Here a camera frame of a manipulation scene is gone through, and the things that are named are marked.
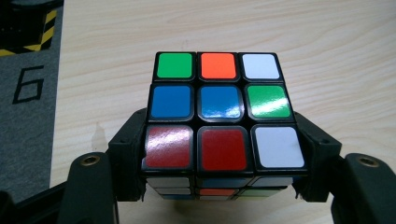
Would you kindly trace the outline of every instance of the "cube face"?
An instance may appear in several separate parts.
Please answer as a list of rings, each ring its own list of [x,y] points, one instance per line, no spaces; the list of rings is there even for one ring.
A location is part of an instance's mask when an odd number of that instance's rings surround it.
[[[198,131],[199,168],[244,171],[248,167],[247,135],[241,127],[204,127]]]
[[[297,137],[291,127],[270,127],[257,125],[252,129],[255,150],[259,156],[258,167],[300,168],[304,158]]]
[[[200,79],[203,81],[234,82],[239,79],[235,53],[198,53]]]
[[[189,85],[151,86],[151,121],[185,121],[193,116],[193,89]]]
[[[189,81],[195,77],[194,52],[159,52],[154,67],[154,81]]]
[[[280,68],[277,57],[272,53],[244,53],[240,55],[244,78],[248,81],[281,82]]]
[[[145,149],[145,164],[149,169],[191,167],[192,129],[189,126],[148,126]]]
[[[237,122],[244,115],[242,94],[235,86],[203,86],[198,97],[198,115],[205,121]]]
[[[307,174],[274,53],[158,52],[141,174],[163,198],[265,198]]]
[[[248,112],[251,118],[268,121],[292,119],[289,99],[283,86],[254,84],[246,88]]]

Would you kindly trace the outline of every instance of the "yellow and black striped tape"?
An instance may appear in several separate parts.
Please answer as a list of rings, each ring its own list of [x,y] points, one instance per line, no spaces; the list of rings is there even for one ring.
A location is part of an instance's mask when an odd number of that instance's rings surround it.
[[[35,45],[23,46],[20,48],[0,49],[0,57],[13,55],[13,54],[40,51],[42,49],[49,49],[54,34],[55,19],[56,19],[56,10],[52,10],[47,14],[46,17],[46,21],[44,24],[44,32],[41,37],[41,43]]]

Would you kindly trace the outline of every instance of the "blue sticker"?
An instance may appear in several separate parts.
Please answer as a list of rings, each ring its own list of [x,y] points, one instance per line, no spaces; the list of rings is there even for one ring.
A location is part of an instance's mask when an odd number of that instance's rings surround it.
[[[157,86],[152,96],[151,116],[155,119],[187,118],[191,114],[188,86]]]
[[[201,88],[201,116],[204,119],[238,119],[242,116],[238,89],[234,86]]]

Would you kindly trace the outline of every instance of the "screw hole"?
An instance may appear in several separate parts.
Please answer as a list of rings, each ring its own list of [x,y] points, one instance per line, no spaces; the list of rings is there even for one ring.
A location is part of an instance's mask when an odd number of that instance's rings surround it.
[[[100,157],[98,157],[98,156],[89,156],[89,157],[83,159],[80,163],[83,166],[91,166],[91,165],[94,165],[97,162],[99,162],[99,160],[100,160]]]
[[[358,161],[365,166],[370,166],[370,167],[378,167],[379,166],[377,161],[370,159],[368,157],[359,157]]]

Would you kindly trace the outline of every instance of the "colored sticker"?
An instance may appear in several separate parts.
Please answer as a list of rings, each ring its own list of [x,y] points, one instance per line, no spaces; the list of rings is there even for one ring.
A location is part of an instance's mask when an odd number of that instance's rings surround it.
[[[244,54],[245,76],[251,79],[278,79],[279,72],[272,54]]]
[[[146,165],[157,168],[184,168],[190,165],[192,129],[188,126],[149,126]]]
[[[254,182],[251,186],[253,187],[280,187],[288,186],[293,183],[292,177],[262,177]]]
[[[188,86],[156,86],[151,116],[155,119],[187,118],[191,115],[191,89]]]
[[[190,186],[187,177],[148,177],[148,184],[153,188],[183,188]]]
[[[157,76],[161,78],[189,78],[192,76],[190,53],[161,53]]]
[[[191,194],[190,189],[155,189],[160,194]]]
[[[259,127],[255,139],[261,165],[266,168],[303,167],[296,131],[291,127]]]
[[[236,193],[235,189],[200,189],[200,195],[206,196],[232,196]]]
[[[207,79],[236,78],[235,59],[231,53],[203,53],[202,77]]]
[[[245,136],[240,129],[203,129],[202,166],[207,171],[242,171],[247,168]]]
[[[201,115],[205,119],[238,119],[242,116],[242,102],[236,87],[202,87],[200,93]]]
[[[287,118],[290,104],[284,89],[280,86],[247,87],[251,114],[255,118]]]

